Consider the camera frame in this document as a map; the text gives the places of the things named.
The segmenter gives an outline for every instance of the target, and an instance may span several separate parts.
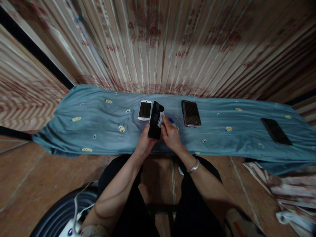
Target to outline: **person's left hand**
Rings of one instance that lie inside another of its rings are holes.
[[[144,128],[144,131],[141,135],[141,138],[139,139],[138,145],[134,151],[138,156],[142,158],[146,158],[154,144],[159,141],[153,138],[148,137],[148,131],[149,131],[149,123],[146,124],[146,127]]]

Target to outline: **black smartphone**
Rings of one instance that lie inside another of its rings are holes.
[[[151,115],[149,120],[149,131],[148,131],[148,137],[154,138],[154,139],[160,139],[161,134],[161,128],[158,126],[160,113],[164,112],[165,108],[160,105],[157,101],[154,101],[154,104],[151,109]]]
[[[269,132],[275,143],[282,145],[293,145],[286,134],[283,132],[277,121],[268,118],[262,118],[261,121],[263,122],[264,126],[266,127],[267,131]]]
[[[195,102],[188,100],[181,101],[182,113],[184,118],[184,125],[186,127],[197,128],[202,125],[200,115],[198,113],[198,107]]]

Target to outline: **hand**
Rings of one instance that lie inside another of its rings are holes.
[[[183,145],[179,138],[178,129],[175,128],[165,116],[162,116],[165,125],[160,125],[162,138],[164,139],[167,147],[174,152],[180,149]]]
[[[149,126],[149,123],[146,124],[146,127],[144,128],[141,138],[139,139],[138,145],[134,151],[135,154],[142,158],[146,158],[149,155],[154,144],[157,141],[159,141],[148,137]]]

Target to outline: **white cable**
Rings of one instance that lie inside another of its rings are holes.
[[[74,234],[74,236],[78,236],[78,237],[88,237],[88,236],[84,236],[84,235],[80,235],[78,234],[78,232],[76,231],[76,223],[77,223],[77,215],[78,215],[78,202],[77,202],[77,197],[83,192],[86,190],[86,188],[91,184],[91,183],[95,183],[97,182],[97,180],[94,180],[94,181],[91,181],[87,184],[87,186],[81,190],[76,196],[75,196],[75,216],[73,218],[73,225],[72,225],[72,233]],[[84,210],[87,210],[89,209],[90,207],[94,206],[94,204],[90,205],[89,207],[83,209],[80,213],[82,213]]]

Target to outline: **smartphone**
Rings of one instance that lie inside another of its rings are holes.
[[[198,128],[202,125],[198,107],[195,102],[181,101],[184,125],[186,127]]]
[[[283,132],[277,121],[268,118],[262,118],[261,121],[266,127],[273,141],[282,145],[293,145],[286,134]]]
[[[151,111],[151,101],[142,100],[139,107],[138,119],[141,121],[149,121]]]
[[[161,115],[164,113],[165,108],[160,105],[157,101],[154,101],[152,105],[151,115],[150,115],[150,127],[148,131],[148,137],[154,139],[160,139],[161,134]]]

